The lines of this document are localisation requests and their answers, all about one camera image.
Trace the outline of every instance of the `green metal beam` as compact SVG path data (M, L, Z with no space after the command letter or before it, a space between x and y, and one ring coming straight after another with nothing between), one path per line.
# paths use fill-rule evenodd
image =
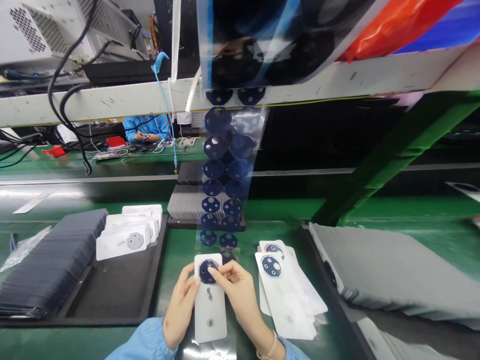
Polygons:
M479 106L480 90L425 94L338 185L311 221L326 226L343 225L354 209Z

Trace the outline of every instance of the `white shelf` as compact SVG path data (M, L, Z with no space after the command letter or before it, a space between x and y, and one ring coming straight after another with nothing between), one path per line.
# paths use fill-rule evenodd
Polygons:
M430 88L436 91L473 90L480 88L479 62L480 44L468 49L398 54L351 64L335 62L306 83L267 88L259 105L405 93ZM179 79L171 85L175 112L185 110L191 84L192 79L188 78ZM166 82L162 83L162 87L168 99ZM64 92L54 94L57 106L63 94ZM225 106L231 108L242 104L234 93ZM206 110L211 107L199 81L191 110ZM50 109L46 94L0 98L0 109L0 127L58 122ZM72 96L66 106L66 114L71 121L166 112L167 108L156 82L82 90Z

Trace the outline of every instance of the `hand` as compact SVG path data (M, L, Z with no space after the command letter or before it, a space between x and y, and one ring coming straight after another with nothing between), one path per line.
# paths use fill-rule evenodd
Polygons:
M144 139L144 134L142 134L140 131L137 131L137 133L133 136L133 139L136 141L142 141Z
M163 336L170 350L175 350L183 340L192 317L195 296L200 288L200 278L194 280L193 275L188 277L193 270L192 262L181 271L163 319Z
M225 290L238 323L255 345L258 353L261 356L269 354L274 344L274 335L260 315L252 275L235 260L229 261L218 271L209 267L208 272ZM270 359L283 360L286 356L285 347L280 341L275 341Z
M155 142L160 139L160 136L155 135L155 134L145 134L147 136L143 141L144 142Z

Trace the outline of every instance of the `blue jacket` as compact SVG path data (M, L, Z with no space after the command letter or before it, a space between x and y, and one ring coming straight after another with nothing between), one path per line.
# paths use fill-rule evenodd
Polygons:
M159 115L155 119L154 118L155 116L153 115L126 117L123 122L123 127L125 129L132 129L132 130L125 131L126 139L129 142L136 141L134 139L134 136L137 134L136 129L140 130L144 134L159 135L161 139L169 138L170 129L168 125L169 118L167 117L167 115Z
M131 338L105 360L173 360L178 347L170 350L165 343L163 317L151 317L140 324ZM295 345L278 336L286 350L285 360L309 360Z

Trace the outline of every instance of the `stack of cards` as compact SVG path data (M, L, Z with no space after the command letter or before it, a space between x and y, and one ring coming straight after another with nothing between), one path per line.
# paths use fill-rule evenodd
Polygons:
M282 240L260 241L255 258L261 311L273 318L280 336L312 340L317 335L315 315L328 308L300 268L294 249Z
M44 318L60 310L88 266L106 209L65 216L0 287L0 317Z
M207 213L202 207L202 203L207 197L200 186L175 185L168 202L168 213L172 218L178 220L198 220ZM223 205L230 198L224 192L218 194L216 198L220 206L218 211L213 214L217 218L223 219L227 216Z
M480 284L411 236L313 223L309 231L346 301L480 330Z
M202 185L202 177L205 177L202 171L204 163L204 161L182 162L178 171L178 183L180 185Z
M124 206L121 214L106 217L96 239L96 259L137 253L156 243L162 225L162 205Z

